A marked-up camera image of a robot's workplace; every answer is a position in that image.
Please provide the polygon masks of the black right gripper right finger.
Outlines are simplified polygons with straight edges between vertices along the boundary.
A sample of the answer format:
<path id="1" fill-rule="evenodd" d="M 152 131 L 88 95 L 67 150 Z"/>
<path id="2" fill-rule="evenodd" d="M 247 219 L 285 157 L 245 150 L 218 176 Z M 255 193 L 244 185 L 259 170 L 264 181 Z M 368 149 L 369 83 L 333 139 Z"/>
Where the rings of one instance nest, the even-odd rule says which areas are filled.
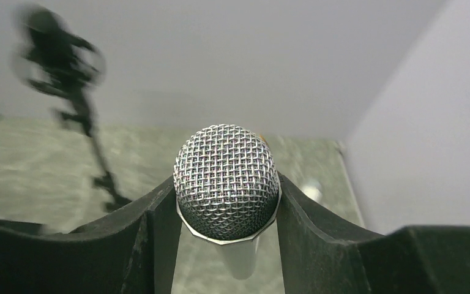
<path id="1" fill-rule="evenodd" d="M 280 177 L 285 292 L 470 293 L 470 227 L 412 225 L 388 235 L 339 217 Z"/>

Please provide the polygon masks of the grey handheld microphone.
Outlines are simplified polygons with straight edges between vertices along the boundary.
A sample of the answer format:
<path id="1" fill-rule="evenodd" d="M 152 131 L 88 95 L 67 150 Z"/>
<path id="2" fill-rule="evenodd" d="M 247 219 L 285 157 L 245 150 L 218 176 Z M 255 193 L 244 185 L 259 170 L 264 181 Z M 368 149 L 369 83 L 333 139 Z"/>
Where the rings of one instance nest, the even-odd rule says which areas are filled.
<path id="1" fill-rule="evenodd" d="M 173 182 L 189 232 L 216 248 L 233 278 L 250 278 L 259 238 L 275 222 L 282 197 L 268 144 L 234 124 L 203 128 L 179 150 Z"/>

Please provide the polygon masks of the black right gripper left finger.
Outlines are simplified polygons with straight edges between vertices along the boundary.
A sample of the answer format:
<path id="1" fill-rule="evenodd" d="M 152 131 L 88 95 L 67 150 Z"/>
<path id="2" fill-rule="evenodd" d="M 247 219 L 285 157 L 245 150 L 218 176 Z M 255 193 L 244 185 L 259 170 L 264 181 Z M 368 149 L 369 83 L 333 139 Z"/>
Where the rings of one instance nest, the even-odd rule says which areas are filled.
<path id="1" fill-rule="evenodd" d="M 181 219 L 168 178 L 69 233 L 0 220 L 0 293 L 170 293 Z"/>

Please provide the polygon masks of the black condenser microphone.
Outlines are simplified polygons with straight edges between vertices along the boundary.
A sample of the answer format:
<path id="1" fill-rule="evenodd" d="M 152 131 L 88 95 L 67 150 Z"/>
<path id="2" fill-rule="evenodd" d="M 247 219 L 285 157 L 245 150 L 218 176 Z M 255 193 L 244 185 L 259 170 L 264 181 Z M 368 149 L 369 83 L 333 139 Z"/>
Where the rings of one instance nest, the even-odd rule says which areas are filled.
<path id="1" fill-rule="evenodd" d="M 23 4 L 15 11 L 15 21 L 27 41 L 13 57 L 13 69 L 24 84 L 64 97 L 75 88 L 98 83 L 103 70 L 86 63 L 80 52 L 90 52 L 102 66 L 103 55 L 95 45 L 66 30 L 58 14 L 38 4 Z"/>

